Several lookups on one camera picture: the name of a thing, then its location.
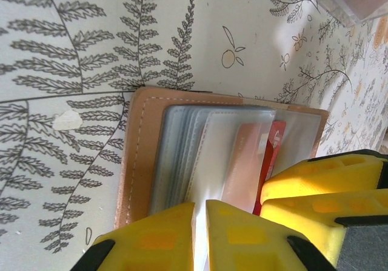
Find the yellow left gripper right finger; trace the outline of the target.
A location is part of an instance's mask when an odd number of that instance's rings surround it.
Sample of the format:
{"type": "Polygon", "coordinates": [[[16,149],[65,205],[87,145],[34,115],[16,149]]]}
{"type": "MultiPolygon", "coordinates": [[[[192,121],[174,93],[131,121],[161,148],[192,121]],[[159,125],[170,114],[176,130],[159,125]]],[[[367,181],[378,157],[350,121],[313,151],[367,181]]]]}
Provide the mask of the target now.
{"type": "Polygon", "coordinates": [[[210,270],[334,270],[302,233],[215,199],[206,213],[210,270]]]}

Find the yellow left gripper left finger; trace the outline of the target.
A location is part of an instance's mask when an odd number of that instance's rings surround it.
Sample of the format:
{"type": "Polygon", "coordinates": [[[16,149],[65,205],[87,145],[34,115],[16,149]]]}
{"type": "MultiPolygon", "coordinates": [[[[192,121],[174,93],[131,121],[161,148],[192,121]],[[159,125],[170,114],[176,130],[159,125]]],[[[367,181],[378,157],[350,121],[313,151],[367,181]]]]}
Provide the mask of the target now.
{"type": "Polygon", "coordinates": [[[179,204],[97,237],[72,270],[193,270],[194,225],[179,204]]]}

